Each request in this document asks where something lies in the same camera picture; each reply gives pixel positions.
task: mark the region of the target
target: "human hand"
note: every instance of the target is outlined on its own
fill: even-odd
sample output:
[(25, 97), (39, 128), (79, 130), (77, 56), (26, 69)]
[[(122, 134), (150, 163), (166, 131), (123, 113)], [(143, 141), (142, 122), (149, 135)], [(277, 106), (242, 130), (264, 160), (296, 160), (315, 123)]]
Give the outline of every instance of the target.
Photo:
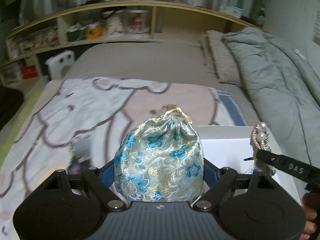
[(313, 234), (317, 226), (312, 220), (317, 217), (317, 211), (320, 207), (320, 194), (305, 193), (302, 198), (302, 208), (305, 212), (307, 221), (303, 233), (301, 234), (299, 240), (307, 240), (310, 235)]

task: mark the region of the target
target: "red box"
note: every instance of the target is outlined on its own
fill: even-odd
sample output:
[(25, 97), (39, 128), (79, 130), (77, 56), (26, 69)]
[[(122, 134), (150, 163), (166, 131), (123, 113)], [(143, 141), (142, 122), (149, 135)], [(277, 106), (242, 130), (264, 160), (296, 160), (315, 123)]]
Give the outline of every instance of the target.
[(23, 79), (28, 79), (28, 78), (33, 78), (38, 76), (35, 65), (23, 66), (20, 68), (20, 72)]

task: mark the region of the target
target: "green bottle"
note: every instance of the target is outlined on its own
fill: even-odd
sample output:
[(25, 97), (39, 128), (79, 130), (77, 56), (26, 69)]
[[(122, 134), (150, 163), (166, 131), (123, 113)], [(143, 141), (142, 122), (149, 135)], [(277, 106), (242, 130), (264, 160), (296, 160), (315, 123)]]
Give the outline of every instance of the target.
[(263, 3), (263, 4), (262, 4), (262, 7), (261, 7), (261, 9), (260, 9), (260, 11), (259, 11), (259, 14), (258, 14), (257, 26), (260, 27), (260, 28), (262, 28), (262, 26), (263, 26), (263, 24), (264, 24), (264, 19), (265, 19), (265, 17), (266, 17), (266, 14), (265, 14), (265, 12), (264, 12), (265, 7), (266, 7), (266, 5)]

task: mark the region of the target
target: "white device with speaker grille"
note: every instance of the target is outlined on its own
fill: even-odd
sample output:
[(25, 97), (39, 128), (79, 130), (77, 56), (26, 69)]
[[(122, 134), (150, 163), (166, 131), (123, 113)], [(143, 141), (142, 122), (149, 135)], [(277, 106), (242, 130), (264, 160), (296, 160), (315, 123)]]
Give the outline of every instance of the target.
[(64, 79), (73, 64), (75, 53), (72, 50), (65, 50), (46, 60), (51, 79)]

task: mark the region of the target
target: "brocade fabric bag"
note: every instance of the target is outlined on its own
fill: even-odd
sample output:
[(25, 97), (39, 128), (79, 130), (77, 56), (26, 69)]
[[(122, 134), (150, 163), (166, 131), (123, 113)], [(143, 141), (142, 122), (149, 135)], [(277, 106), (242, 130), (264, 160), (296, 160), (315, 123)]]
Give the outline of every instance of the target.
[(129, 201), (193, 202), (201, 194), (198, 134), (180, 108), (167, 109), (131, 130), (116, 152), (115, 187)]

